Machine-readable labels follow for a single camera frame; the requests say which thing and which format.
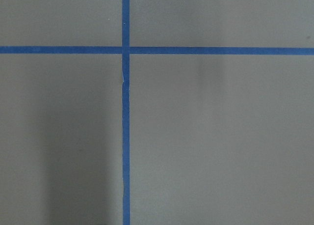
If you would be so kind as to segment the blue tape cross crosswise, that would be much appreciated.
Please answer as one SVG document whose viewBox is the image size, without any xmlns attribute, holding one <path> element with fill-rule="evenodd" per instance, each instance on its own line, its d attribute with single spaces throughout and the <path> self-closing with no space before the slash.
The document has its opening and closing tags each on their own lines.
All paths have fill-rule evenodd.
<svg viewBox="0 0 314 225">
<path fill-rule="evenodd" d="M 132 55 L 287 55 L 312 56 L 313 48 L 272 47 L 111 47 L 111 46 L 1 46 L 1 54 L 122 54 Z"/>
</svg>

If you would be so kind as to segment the blue tape cross lengthwise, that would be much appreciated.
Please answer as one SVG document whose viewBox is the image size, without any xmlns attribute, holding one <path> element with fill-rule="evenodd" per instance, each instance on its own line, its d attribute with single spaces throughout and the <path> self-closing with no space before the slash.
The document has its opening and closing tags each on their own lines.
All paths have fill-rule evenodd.
<svg viewBox="0 0 314 225">
<path fill-rule="evenodd" d="M 130 225 L 130 0 L 122 0 L 122 75 L 123 225 Z"/>
</svg>

